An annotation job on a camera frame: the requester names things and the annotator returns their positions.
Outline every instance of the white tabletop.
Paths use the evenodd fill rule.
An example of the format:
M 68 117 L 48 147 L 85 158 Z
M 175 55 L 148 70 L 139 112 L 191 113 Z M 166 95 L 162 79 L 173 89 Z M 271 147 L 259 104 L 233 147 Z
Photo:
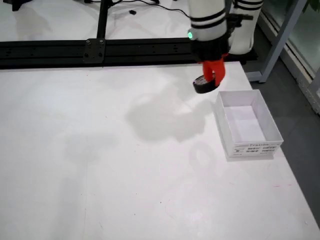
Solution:
M 4 240 L 316 240 L 286 158 L 229 162 L 200 65 L 0 73 Z M 226 64 L 219 90 L 251 86 Z
M 160 0 L 161 5 L 188 13 L 187 0 Z M 99 3 L 83 0 L 32 0 L 19 11 L 0 2 L 0 42 L 33 40 L 86 40 L 97 36 Z M 123 3 L 108 13 L 106 39 L 186 38 L 190 20 L 176 11 Z

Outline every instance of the open white box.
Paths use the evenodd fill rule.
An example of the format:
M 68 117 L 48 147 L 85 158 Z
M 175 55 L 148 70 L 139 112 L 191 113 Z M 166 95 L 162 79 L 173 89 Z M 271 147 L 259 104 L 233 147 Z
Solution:
M 229 157 L 273 155 L 283 143 L 259 90 L 220 91 L 215 115 Z

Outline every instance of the cable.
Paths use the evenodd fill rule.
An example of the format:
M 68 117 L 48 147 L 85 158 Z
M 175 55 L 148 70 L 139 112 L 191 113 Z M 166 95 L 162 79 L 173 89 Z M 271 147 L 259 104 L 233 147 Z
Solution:
M 95 1 L 95 0 L 91 0 L 91 2 L 92 3 L 101 3 L 101 1 Z M 171 8 L 167 8 L 165 6 L 159 5 L 158 3 L 149 3 L 149 2 L 146 2 L 146 1 L 143 1 L 143 0 L 129 0 L 129 1 L 127 1 L 127 0 L 126 1 L 125 0 L 118 0 L 118 1 L 114 2 L 112 4 L 112 6 L 117 5 L 117 4 L 121 4 L 121 3 L 134 3 L 134 2 L 141 2 L 141 3 L 144 3 L 144 4 L 150 5 L 150 6 L 160 7 L 160 8 L 163 8 L 165 10 L 168 10 L 168 11 L 178 11 L 178 12 L 181 12 L 183 15 L 185 15 L 187 18 L 190 18 L 188 16 L 188 14 L 186 14 L 186 12 L 181 10 L 181 9 L 178 9 L 178 8 L 171 9 Z

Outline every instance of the black extrusion bar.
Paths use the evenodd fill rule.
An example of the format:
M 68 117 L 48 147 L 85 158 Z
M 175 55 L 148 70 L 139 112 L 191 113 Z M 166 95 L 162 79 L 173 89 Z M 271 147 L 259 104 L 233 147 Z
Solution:
M 143 66 L 196 63 L 188 38 L 106 40 L 102 62 L 85 62 L 86 40 L 0 42 L 0 69 Z M 256 60 L 252 50 L 226 62 Z
M 98 31 L 96 34 L 97 39 L 105 39 L 106 37 L 108 8 L 110 7 L 109 2 L 110 0 L 101 0 L 99 21 L 98 21 Z

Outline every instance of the black stripe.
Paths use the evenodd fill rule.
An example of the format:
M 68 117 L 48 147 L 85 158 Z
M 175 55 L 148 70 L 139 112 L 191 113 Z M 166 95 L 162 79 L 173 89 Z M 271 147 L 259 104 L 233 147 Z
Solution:
M 262 5 L 258 6 L 258 7 L 245 7 L 245 6 L 238 5 L 236 2 L 233 2 L 233 5 L 234 5 L 235 9 L 243 9 L 243 10 L 247 10 L 247 11 L 255 11 L 255 10 L 258 10 L 262 7 Z
M 220 17 L 221 15 L 223 15 L 226 12 L 226 9 L 222 9 L 221 11 L 217 12 L 216 14 L 213 14 L 211 16 L 205 16 L 205 17 L 190 17 L 190 20 L 192 22 L 204 22 L 204 21 L 209 21 L 209 20 L 213 20 L 216 19 L 218 17 Z
M 210 23 L 210 24 L 206 24 L 206 25 L 194 25 L 194 24 L 191 24 L 191 27 L 194 28 L 194 29 L 209 29 L 209 28 L 215 27 L 215 26 L 223 23 L 224 20 L 226 20 L 225 16 L 223 18 L 221 18 L 219 21 L 215 21 L 215 22 Z
M 247 5 L 260 5 L 264 3 L 264 0 L 262 1 L 256 1 L 256 2 L 252 2 L 252 1 L 244 1 L 244 0 L 235 0 L 235 2 L 241 3 L 241 4 L 247 4 Z

